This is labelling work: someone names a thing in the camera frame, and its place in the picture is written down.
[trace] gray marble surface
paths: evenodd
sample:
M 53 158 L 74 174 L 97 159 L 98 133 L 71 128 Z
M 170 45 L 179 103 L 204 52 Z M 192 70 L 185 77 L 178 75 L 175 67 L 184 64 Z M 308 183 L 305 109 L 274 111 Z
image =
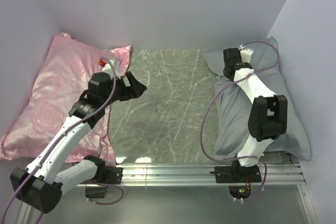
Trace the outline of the gray marble surface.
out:
M 111 107 L 109 139 L 123 163 L 208 162 L 199 146 L 203 113 L 214 95 L 213 74 L 200 50 L 134 50 L 130 71 L 147 90 Z M 213 154 L 218 117 L 213 107 L 204 143 Z

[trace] gray wall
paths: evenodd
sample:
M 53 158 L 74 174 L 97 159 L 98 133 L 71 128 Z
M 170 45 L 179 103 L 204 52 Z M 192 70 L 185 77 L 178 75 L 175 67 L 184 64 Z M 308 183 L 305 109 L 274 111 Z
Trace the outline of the gray wall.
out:
M 335 0 L 287 0 L 270 36 L 281 72 L 308 134 L 312 161 L 301 161 L 320 223 L 335 223 Z
M 265 37 L 286 0 L 48 0 L 63 31 L 100 48 L 216 48 Z
M 27 104 L 31 88 L 60 27 L 44 0 L 0 0 L 0 136 L 14 123 Z M 13 194 L 9 175 L 27 160 L 0 162 L 0 213 Z M 14 223 L 15 201 L 6 223 Z

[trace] red component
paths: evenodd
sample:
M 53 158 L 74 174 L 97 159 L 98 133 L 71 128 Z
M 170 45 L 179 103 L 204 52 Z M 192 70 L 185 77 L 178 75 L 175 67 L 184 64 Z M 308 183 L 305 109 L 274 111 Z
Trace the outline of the red component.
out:
M 104 60 L 98 61 L 98 64 L 104 67 L 106 65 L 106 62 Z

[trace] pink cloth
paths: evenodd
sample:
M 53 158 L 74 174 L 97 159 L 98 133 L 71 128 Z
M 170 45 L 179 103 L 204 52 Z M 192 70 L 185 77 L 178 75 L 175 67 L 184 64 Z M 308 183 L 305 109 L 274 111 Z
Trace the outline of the pink cloth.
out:
M 0 159 L 37 157 L 63 125 L 72 105 L 87 89 L 95 72 L 101 71 L 100 57 L 120 60 L 118 72 L 125 74 L 130 63 L 130 46 L 103 51 L 57 34 L 33 86 L 29 104 L 0 139 Z M 116 164 L 107 136 L 109 108 L 85 136 L 66 162 L 79 162 L 87 155 L 98 156 L 109 166 Z

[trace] pink satin fabric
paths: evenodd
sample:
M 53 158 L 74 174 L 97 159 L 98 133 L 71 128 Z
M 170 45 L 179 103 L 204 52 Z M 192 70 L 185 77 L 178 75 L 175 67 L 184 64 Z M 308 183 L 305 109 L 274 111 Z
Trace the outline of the pink satin fabric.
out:
M 95 72 L 101 71 L 100 57 L 120 60 L 124 75 L 130 63 L 130 46 L 103 51 L 57 34 L 33 86 L 29 104 L 14 125 L 0 139 L 0 159 L 37 157 L 63 125 L 72 105 L 87 89 Z M 98 156 L 107 165 L 116 165 L 107 136 L 109 108 L 72 151 L 66 162 L 79 162 L 87 155 Z

